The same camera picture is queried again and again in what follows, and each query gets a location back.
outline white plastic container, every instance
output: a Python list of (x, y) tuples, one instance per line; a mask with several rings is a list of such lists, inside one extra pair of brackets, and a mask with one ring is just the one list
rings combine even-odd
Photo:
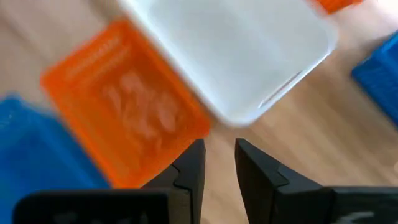
[(119, 0), (212, 112), (258, 119), (334, 49), (305, 0)]

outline blue plastic crate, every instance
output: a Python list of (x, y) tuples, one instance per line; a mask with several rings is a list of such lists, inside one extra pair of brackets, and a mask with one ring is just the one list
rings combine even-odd
[(102, 174), (54, 117), (17, 96), (0, 102), (0, 220), (38, 190), (108, 189)]
[(398, 126), (398, 32), (358, 65), (353, 77)]

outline orange basket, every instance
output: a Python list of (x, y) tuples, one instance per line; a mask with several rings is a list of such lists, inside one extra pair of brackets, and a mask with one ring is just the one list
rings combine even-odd
[(329, 14), (332, 14), (349, 5), (361, 3), (363, 0), (316, 0), (316, 1), (318, 1)]
[(127, 20), (51, 68), (42, 86), (115, 188), (142, 186), (210, 129), (195, 97)]

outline orange object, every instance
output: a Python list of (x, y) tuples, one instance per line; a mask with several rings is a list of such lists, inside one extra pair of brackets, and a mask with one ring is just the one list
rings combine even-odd
[(210, 129), (188, 88), (127, 20), (51, 68), (42, 86), (116, 188), (142, 186)]
[(329, 14), (332, 14), (349, 5), (360, 3), (363, 0), (316, 0), (316, 1), (318, 1)]

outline floor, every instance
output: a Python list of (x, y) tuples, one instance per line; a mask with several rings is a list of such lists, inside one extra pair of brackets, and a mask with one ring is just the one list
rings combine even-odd
[[(50, 106), (40, 73), (120, 15), (107, 0), (0, 0), (0, 94)], [(396, 0), (365, 0), (330, 16), (337, 49), (259, 121), (215, 123), (206, 139), (202, 223), (247, 223), (234, 168), (243, 137), (325, 185), (398, 185), (398, 132), (350, 71), (398, 29)]]

